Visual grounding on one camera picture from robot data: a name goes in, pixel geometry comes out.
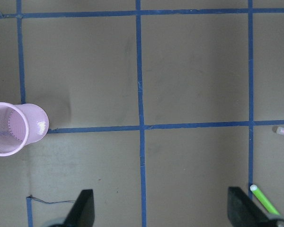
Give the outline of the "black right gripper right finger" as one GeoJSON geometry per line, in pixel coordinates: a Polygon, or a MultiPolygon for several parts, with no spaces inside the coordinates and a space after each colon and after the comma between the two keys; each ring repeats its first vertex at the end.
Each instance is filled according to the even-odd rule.
{"type": "Polygon", "coordinates": [[[228,219],[233,227],[263,227],[267,216],[240,187],[228,188],[228,219]]]}

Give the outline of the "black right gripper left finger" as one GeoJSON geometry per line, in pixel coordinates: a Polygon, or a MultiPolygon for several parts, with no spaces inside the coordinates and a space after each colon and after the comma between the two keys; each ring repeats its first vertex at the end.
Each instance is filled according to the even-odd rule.
{"type": "Polygon", "coordinates": [[[95,222],[94,193],[82,190],[64,220],[66,227],[92,227],[95,222]]]}

